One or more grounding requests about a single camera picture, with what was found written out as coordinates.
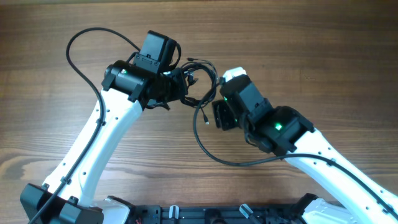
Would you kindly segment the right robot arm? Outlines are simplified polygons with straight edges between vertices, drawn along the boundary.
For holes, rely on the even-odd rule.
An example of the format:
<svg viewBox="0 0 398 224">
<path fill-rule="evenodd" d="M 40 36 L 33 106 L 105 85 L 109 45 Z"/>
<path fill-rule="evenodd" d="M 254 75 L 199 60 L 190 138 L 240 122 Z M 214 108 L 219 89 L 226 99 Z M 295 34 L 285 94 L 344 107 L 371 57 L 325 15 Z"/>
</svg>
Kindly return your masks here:
<svg viewBox="0 0 398 224">
<path fill-rule="evenodd" d="M 297 207 L 306 223 L 397 223 L 397 196 L 345 159 L 297 110 L 273 107 L 242 68 L 221 77 L 213 104 L 224 130 L 239 127 L 247 143 L 306 173 L 341 203 L 307 196 Z"/>
</svg>

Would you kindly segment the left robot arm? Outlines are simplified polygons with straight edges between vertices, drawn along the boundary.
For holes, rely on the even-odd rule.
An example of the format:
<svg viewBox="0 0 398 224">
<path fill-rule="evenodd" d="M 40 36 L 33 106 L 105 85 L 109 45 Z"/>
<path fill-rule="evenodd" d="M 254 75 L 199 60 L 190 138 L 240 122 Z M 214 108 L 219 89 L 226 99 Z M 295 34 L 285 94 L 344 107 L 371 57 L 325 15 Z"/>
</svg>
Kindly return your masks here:
<svg viewBox="0 0 398 224">
<path fill-rule="evenodd" d="M 31 223 L 126 223 L 134 206 L 117 197 L 95 202 L 100 177 L 127 130 L 149 108 L 166 108 L 187 94 L 178 60 L 180 45 L 149 31 L 142 47 L 111 64 L 96 106 L 73 146 L 42 185 L 20 196 Z"/>
</svg>

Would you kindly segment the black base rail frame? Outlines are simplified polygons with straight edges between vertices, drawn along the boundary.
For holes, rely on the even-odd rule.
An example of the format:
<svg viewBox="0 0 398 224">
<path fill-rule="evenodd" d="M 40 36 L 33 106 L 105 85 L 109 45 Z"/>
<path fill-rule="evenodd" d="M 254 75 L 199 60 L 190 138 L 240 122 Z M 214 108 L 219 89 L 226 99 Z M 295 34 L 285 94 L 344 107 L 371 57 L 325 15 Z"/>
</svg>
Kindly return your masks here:
<svg viewBox="0 0 398 224">
<path fill-rule="evenodd" d="M 127 217 L 110 215 L 104 223 L 130 224 L 194 224 L 194 223 L 305 223 L 304 208 L 318 197 L 305 194 L 294 204 L 268 204 L 251 207 L 252 214 L 245 217 L 239 206 L 235 207 L 161 207 L 159 205 L 133 205 L 121 198 L 109 196 L 127 206 Z"/>
</svg>

